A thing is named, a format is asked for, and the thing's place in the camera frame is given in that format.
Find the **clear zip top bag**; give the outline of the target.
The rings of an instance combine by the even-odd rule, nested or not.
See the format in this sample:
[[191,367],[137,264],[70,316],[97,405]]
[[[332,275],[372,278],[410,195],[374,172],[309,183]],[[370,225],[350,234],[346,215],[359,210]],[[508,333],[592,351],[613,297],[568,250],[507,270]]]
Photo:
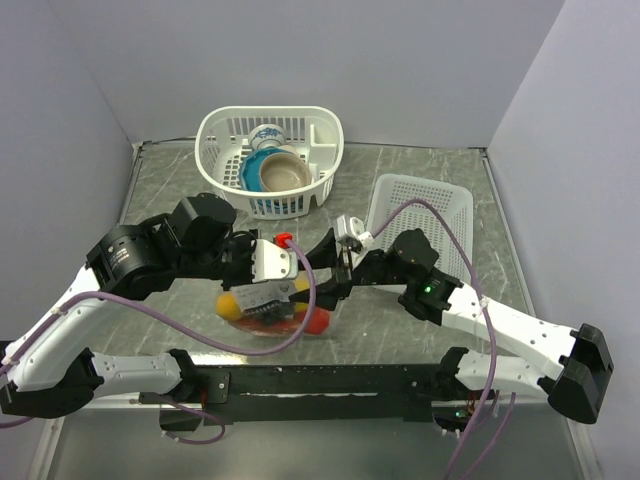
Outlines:
[[308,288],[304,273],[295,280],[232,287],[218,295],[216,314],[232,327],[256,336],[289,336],[308,310],[306,303],[291,302],[289,296]]

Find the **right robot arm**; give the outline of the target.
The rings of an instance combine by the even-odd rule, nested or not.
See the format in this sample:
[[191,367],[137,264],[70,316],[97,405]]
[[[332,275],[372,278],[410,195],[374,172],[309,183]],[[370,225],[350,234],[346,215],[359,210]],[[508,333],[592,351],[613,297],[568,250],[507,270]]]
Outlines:
[[406,230],[386,250],[338,247],[327,233],[311,257],[329,268],[329,280],[292,295],[316,298],[332,311],[355,287],[400,285],[399,304],[414,318],[495,342],[491,357],[452,347],[440,363],[438,389],[449,398],[480,391],[486,380],[503,393],[544,398],[558,413],[583,424],[597,421],[614,365],[603,332],[590,324],[556,325],[487,297],[436,266],[439,255],[419,229]]

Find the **red fake apple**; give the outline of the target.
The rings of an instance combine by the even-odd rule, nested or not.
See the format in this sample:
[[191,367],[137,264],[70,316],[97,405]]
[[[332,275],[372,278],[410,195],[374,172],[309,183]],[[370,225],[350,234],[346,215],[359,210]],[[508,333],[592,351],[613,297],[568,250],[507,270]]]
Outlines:
[[305,328],[305,333],[310,335],[321,335],[329,327],[331,320],[331,312],[315,308],[313,310],[311,319]]

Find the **dark fake grapes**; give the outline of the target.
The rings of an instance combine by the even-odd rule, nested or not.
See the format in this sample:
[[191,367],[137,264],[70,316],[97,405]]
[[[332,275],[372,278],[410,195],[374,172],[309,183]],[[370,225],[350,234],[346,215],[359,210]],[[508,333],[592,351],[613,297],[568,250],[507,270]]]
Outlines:
[[245,316],[264,326],[282,322],[294,313],[295,306],[293,302],[283,302],[280,300],[273,300],[244,311]]

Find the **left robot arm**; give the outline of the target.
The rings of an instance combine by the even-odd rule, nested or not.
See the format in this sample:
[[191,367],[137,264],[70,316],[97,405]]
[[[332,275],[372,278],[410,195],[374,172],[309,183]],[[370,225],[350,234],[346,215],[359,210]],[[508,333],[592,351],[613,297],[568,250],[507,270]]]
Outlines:
[[207,279],[230,287],[251,279],[252,239],[236,237],[235,209],[212,193],[185,197],[170,213],[112,228],[87,254],[75,280],[26,334],[5,346],[1,410],[6,415],[52,419],[94,399],[124,393],[197,393],[189,355],[172,349],[157,356],[113,356],[89,345],[127,310],[177,279]]

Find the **fake watermelon slice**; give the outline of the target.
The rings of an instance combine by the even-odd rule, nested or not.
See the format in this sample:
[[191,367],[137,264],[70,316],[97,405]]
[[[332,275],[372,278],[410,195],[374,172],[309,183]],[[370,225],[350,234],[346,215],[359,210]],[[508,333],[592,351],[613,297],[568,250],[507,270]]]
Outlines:
[[301,324],[302,321],[294,317],[281,318],[271,323],[264,323],[257,317],[243,317],[229,322],[229,325],[236,330],[259,337],[288,337],[293,335]]

